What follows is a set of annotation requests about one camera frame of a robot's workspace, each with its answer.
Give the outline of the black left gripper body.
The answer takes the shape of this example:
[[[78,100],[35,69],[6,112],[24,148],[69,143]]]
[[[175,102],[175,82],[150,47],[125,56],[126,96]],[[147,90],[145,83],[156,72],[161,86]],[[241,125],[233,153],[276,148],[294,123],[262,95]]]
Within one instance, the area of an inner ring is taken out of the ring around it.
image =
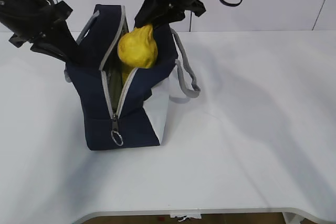
[[[54,41],[54,23],[66,21],[71,13],[64,1],[1,0],[1,24],[12,32],[8,41],[17,48],[42,39]]]

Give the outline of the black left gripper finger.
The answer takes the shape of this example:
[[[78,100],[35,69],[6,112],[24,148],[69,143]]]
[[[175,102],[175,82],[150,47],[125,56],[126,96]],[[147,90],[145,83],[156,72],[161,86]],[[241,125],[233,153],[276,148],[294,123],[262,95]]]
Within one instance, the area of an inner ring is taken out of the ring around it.
[[[48,41],[38,40],[32,43],[31,51],[48,55],[63,62],[72,62],[68,55],[68,43],[62,40]]]
[[[65,20],[54,23],[54,58],[77,65],[85,64],[85,56],[74,40]]]

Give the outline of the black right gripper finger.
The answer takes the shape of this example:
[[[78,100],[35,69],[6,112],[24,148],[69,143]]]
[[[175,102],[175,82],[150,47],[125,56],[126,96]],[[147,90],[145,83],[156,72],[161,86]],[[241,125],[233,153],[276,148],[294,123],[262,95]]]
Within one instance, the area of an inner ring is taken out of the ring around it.
[[[157,28],[164,24],[163,16],[166,14],[167,10],[167,0],[144,0],[134,19],[134,26],[136,28],[141,28],[151,24],[154,28]]]
[[[174,22],[180,22],[184,18],[185,18],[185,10],[180,9],[179,7],[173,6],[173,7],[169,7],[168,10],[164,14],[156,17],[152,21],[152,25],[154,29],[156,29],[162,25],[166,25],[166,24],[170,24]]]

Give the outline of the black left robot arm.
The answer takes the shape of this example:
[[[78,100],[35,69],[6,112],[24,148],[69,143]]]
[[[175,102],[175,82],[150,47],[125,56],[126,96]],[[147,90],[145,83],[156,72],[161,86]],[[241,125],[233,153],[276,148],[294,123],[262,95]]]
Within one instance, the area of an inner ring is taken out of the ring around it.
[[[15,47],[28,42],[33,52],[83,66],[85,53],[66,23],[72,11],[64,1],[1,0],[1,24],[13,32],[9,42]]]

